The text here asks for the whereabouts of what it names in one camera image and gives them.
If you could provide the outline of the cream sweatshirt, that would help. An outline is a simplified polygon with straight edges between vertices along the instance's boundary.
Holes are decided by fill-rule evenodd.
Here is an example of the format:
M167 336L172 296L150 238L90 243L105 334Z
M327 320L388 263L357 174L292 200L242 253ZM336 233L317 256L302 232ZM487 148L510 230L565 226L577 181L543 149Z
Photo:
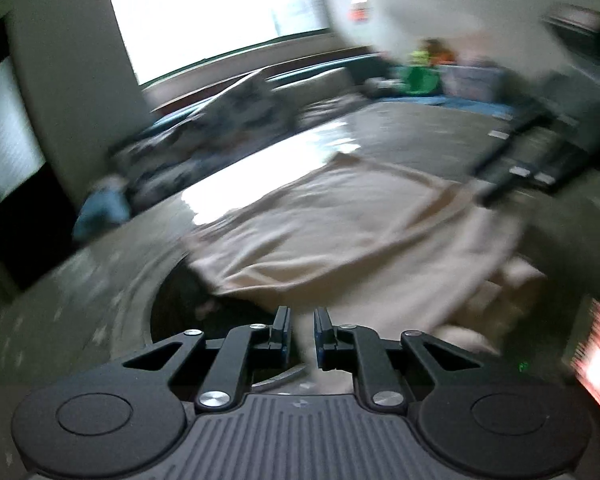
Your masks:
M482 188L338 154L196 229L188 262L220 297L290 308L304 356L320 307L387 339L420 330L498 353L546 277L518 252L532 199L488 209Z

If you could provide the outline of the clear plastic storage box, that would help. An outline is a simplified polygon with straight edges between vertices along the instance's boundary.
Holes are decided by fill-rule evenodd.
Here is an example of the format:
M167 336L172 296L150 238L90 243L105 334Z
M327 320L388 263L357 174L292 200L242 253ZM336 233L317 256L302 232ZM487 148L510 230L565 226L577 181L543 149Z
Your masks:
M446 96L479 102L500 102L505 70L498 66L441 65L438 68Z

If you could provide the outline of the stuffed toy pile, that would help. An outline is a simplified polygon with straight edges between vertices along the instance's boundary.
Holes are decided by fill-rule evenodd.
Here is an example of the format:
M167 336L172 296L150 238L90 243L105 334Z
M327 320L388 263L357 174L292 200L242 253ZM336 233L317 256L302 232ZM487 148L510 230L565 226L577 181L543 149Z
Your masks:
M410 54L410 62L420 66L455 65L456 55L449 45L439 38L420 40Z

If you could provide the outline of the green plastic bucket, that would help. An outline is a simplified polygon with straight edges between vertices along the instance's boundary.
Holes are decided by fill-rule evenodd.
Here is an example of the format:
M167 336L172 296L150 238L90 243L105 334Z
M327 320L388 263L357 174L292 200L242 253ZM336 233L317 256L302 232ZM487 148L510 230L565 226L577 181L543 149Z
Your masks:
M429 66L402 67L400 81L406 96L438 96L442 93L440 75L435 68Z

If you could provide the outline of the grey quilted star table cover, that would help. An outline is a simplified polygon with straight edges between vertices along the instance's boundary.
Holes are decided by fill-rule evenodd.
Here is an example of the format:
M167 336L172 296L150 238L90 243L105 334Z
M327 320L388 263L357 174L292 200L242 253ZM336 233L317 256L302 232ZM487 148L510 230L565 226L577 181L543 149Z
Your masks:
M150 341L158 290L208 281L221 300L382 336L417 328L496 347L520 318L528 356L600 297L600 174L562 195L519 191L494 209L467 177L498 123L460 110L375 104L298 134L165 200L79 250L0 312L0 479L20 476L10 416L34 386Z

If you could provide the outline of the blue cushion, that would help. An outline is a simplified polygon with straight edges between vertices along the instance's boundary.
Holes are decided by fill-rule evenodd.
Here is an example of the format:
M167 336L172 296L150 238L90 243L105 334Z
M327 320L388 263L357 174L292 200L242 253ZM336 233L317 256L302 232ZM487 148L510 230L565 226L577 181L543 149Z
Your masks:
M108 174L95 181L80 209L73 227L73 238L86 243L131 219L131 207L125 197L128 181Z

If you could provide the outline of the butterfly pillow right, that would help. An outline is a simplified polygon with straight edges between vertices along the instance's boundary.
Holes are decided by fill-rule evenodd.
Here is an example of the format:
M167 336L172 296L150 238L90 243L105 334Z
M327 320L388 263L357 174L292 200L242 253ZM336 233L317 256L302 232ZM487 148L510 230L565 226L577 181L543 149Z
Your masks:
M294 114L256 70L166 130L111 155L136 214L294 133Z

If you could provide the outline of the smartphone with lit screen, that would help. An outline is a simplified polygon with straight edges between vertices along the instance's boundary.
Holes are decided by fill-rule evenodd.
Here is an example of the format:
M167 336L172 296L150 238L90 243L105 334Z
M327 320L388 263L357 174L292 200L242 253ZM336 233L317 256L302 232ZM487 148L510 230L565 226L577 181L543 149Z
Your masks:
M570 342L569 366L600 407L600 300L584 298Z

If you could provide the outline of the plain beige pillow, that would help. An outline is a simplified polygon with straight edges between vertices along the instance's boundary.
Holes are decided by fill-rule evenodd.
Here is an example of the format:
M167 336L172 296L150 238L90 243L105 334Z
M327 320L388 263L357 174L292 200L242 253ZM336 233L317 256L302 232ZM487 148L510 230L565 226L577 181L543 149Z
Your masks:
M283 84L273 93L282 100L296 131L314 128L370 104L344 67Z

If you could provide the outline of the colourful pinwheel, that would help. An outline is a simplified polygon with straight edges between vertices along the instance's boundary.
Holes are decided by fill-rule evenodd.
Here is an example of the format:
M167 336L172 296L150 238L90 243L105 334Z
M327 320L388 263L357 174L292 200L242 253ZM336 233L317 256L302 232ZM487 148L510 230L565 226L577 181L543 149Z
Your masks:
M349 20L355 25L367 23L370 20L370 0L351 0Z

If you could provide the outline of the window with green frame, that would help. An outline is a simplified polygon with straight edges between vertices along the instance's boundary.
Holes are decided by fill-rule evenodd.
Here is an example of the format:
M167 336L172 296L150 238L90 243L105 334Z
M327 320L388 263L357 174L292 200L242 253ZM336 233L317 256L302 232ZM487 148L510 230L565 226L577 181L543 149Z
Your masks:
M329 28L323 0L111 0L111 4L139 84L222 55Z

